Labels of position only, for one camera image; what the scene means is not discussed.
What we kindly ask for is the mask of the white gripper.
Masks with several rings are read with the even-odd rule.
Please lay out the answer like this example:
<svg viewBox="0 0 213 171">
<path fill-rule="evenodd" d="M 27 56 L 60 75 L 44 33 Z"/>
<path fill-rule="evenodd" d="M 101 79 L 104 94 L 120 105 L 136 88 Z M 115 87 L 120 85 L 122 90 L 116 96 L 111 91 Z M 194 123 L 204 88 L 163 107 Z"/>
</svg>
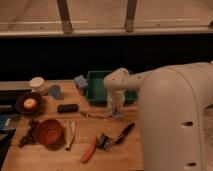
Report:
<svg viewBox="0 0 213 171">
<path fill-rule="evenodd" d="M 118 112 L 124 105 L 125 92 L 109 91 L 107 94 L 107 109 L 109 112 Z"/>
</svg>

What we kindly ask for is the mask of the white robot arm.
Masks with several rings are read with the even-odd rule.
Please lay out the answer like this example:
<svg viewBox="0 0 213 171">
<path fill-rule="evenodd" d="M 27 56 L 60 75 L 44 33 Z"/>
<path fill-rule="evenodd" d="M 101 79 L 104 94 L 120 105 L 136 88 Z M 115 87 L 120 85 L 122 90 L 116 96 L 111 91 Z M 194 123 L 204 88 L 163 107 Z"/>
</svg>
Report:
<svg viewBox="0 0 213 171">
<path fill-rule="evenodd" d="M 170 65 L 104 78 L 111 112 L 137 91 L 144 171 L 206 171 L 203 113 L 213 105 L 213 63 Z"/>
</svg>

